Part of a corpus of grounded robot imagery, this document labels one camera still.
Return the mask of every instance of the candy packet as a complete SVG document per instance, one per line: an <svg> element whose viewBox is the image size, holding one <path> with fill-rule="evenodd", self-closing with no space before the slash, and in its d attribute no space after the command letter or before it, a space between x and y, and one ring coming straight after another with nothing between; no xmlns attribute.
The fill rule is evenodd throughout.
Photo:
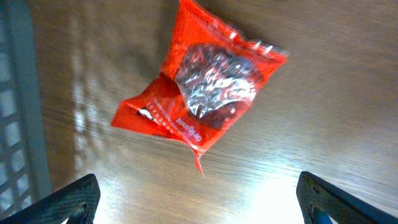
<svg viewBox="0 0 398 224"><path fill-rule="evenodd" d="M167 57L139 96L121 102L112 126L188 144L204 153L253 104L287 54L245 40L193 0L180 0Z"/></svg>

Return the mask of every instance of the plastic wrapper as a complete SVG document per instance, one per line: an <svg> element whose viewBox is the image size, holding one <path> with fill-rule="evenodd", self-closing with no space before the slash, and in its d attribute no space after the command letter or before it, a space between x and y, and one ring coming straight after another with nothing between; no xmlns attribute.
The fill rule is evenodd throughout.
<svg viewBox="0 0 398 224"><path fill-rule="evenodd" d="M201 156L250 108L286 60L284 52L246 41L197 3L180 0L159 77L120 104L112 126L188 144L202 172Z"/></svg>

